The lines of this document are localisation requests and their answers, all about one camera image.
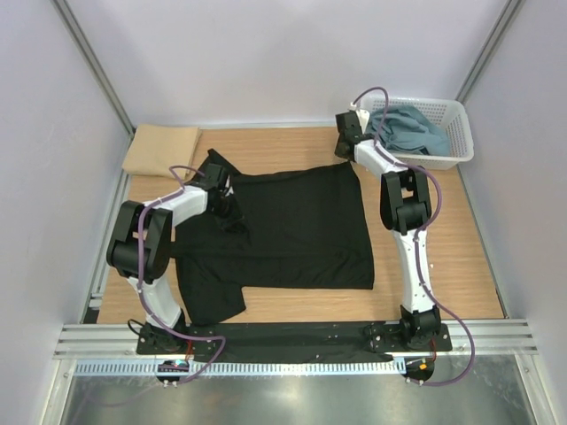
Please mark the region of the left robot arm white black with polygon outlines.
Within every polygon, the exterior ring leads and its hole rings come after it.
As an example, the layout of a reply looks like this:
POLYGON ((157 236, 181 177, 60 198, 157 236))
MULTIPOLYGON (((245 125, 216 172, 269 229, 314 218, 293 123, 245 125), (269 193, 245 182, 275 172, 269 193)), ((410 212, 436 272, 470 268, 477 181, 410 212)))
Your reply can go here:
POLYGON ((191 339, 167 279, 172 233, 176 226, 204 213, 230 225, 243 222, 230 186, 188 185, 152 201, 124 202, 107 247, 107 264, 132 286, 146 322, 159 328, 158 345, 170 354, 181 352, 191 339))

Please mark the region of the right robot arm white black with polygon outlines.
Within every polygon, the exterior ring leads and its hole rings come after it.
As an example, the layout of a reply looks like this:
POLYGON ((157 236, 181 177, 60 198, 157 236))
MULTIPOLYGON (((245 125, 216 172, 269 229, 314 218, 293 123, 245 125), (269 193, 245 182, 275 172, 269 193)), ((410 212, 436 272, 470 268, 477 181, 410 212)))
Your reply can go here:
POLYGON ((441 328, 427 265, 427 226, 435 217, 428 174, 398 161, 369 135, 340 133, 335 155, 364 166, 380 180, 380 218, 392 233, 402 270, 399 338, 407 349, 418 351, 441 328))

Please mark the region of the black t shirt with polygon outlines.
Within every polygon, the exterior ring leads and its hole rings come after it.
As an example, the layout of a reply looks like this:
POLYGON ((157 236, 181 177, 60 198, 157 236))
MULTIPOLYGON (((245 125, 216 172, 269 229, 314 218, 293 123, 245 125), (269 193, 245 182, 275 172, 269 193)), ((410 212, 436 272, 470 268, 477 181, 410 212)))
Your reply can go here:
POLYGON ((249 175, 209 150, 200 169, 212 164, 229 172, 242 218, 205 212, 175 229, 172 256, 192 323, 242 313, 244 287, 372 289, 373 252, 350 163, 249 175))

